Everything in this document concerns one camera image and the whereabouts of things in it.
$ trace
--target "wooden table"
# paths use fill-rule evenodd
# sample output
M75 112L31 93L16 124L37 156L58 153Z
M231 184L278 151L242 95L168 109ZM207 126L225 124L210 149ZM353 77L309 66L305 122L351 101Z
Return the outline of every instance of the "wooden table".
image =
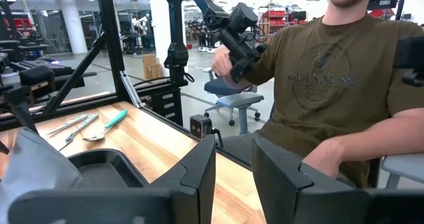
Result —
M105 135L105 140L82 141L83 137L90 137L99 132L122 109L128 111L128 116ZM83 113L98 113L99 118L76 135L73 143L66 147L62 154L71 156L85 150L114 148L125 153L149 182L168 171L197 144L195 140L127 102ZM60 148L74 127L52 137L46 133L78 114L37 123L38 132L52 146ZM11 147L16 132L16 129L2 132L0 140ZM7 156L0 154L0 177L4 175L6 163ZM217 154L216 165L212 223L266 223L252 172L220 154Z

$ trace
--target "robotic arm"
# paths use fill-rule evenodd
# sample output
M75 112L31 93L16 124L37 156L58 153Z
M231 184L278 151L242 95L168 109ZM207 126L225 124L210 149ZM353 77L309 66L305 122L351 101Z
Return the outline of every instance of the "robotic arm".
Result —
M167 0L170 8L171 46L164 65L170 69L173 82L184 83L184 66L187 65L188 53L182 39L182 0ZM217 31L216 38L230 50L230 60L233 68L230 71L235 82L241 81L253 70L265 51L265 44L257 48L250 47L240 35L248 27L258 22L257 16L244 3L239 3L229 15L212 0L194 0L203 13L203 21L211 30Z

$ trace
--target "concrete floor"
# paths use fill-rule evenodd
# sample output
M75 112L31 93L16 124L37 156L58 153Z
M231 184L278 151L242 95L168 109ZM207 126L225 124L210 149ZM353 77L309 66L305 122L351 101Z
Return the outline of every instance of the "concrete floor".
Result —
M61 64L71 66L75 68L79 62L84 58L84 54L72 55L54 55ZM208 94L203 90L203 86L209 81L208 73L203 72L204 68L208 68L211 65L213 59L212 54L198 52L195 47L189 50L189 62L187 64L188 73L191 74L195 82L190 83L188 86L182 87L182 111L184 118L184 127L188 128L189 118L192 115L203 114L205 109L212 106L217 97L213 94ZM124 55L125 69L128 75L131 77L131 82L136 83L144 79L144 72L142 69L142 55ZM111 73L111 65L109 56L107 53L100 53L90 67L88 72L97 72L97 76L85 78L85 87L76 88L71 90L67 99L73 99L86 95L93 95L104 91L115 92L115 86ZM258 93L264 96L264 101L255 104L253 107L257 108L261 113L261 120L254 120L254 112L248 111L248 128L250 131L260 129L265 121L270 116L270 110L274 103L274 81L271 80L266 84L258 88ZM234 127L229 126L229 111L222 108L217 111L210 111L210 118L213 122L214 127L217 127L222 135L230 136L237 135L239 132L239 121L238 115L235 111L234 120L236 125ZM386 185L388 179L388 173L381 171L379 187L383 188ZM424 188L422 184L401 178L399 183L400 188Z

